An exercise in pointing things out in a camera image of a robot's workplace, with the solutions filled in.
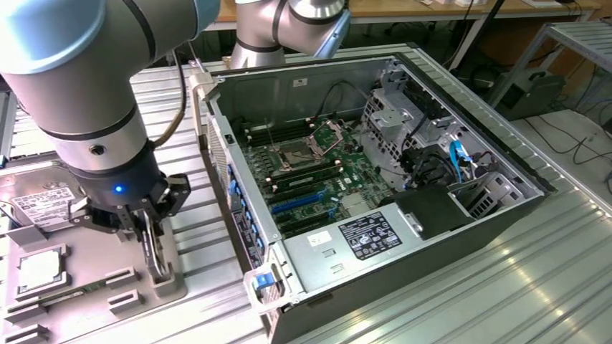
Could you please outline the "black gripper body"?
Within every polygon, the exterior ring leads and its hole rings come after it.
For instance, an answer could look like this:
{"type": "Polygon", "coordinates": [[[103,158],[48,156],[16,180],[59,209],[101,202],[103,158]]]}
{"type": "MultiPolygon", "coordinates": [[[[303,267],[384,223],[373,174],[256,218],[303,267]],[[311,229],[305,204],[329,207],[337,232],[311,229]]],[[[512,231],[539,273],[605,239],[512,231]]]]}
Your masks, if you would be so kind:
{"type": "Polygon", "coordinates": [[[139,206],[141,199],[160,196],[168,187],[153,155],[153,144],[147,142],[135,157],[116,168],[84,171],[69,168],[91,204],[105,211],[117,206],[139,206]]]}

